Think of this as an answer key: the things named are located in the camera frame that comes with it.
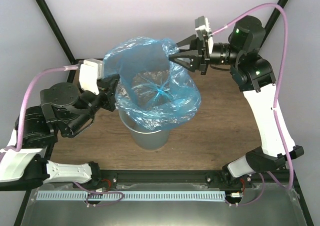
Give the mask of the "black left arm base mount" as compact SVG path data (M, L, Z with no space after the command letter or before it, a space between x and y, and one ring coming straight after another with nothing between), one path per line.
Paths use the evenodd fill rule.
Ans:
M114 189L117 185L118 174L114 170L101 170L97 179L92 179L86 183L79 183L87 190L96 190L99 188Z

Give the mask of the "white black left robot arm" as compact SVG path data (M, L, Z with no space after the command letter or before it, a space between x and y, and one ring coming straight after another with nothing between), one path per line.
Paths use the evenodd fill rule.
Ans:
M58 136L75 138L88 129L98 110L114 111L119 74L97 81L98 93L61 82L40 92L40 105L27 108L22 148L3 150L0 157L2 191L25 191L51 182L77 182L96 188L102 182L98 163L61 164L41 157L52 151Z

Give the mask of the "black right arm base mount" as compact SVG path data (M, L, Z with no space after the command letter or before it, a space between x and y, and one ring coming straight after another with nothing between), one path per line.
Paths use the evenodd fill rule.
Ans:
M232 176L227 165L224 165L221 170L211 170L205 174L205 179L208 185L217 186L218 188L236 188L242 186L241 179L247 175Z

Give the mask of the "blue translucent plastic trash bag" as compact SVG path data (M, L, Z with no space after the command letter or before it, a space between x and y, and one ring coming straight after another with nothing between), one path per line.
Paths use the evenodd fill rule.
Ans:
M119 74L115 106L148 131L170 130L196 115L202 99L188 71L171 62L171 39L136 37L107 51L104 75Z

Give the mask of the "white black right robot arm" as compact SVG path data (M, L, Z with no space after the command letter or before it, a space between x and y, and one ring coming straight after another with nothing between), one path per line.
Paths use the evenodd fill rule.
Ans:
M261 21L244 16L235 23L227 43L214 43L206 17L201 16L194 23L196 34L178 42L180 51L169 60L202 75L208 67L229 65L232 79L250 105L261 138L260 147L222 168L224 185L234 187L246 174L277 170L301 157L303 147L296 145L279 106L274 106L276 77L271 64L259 55L266 33Z

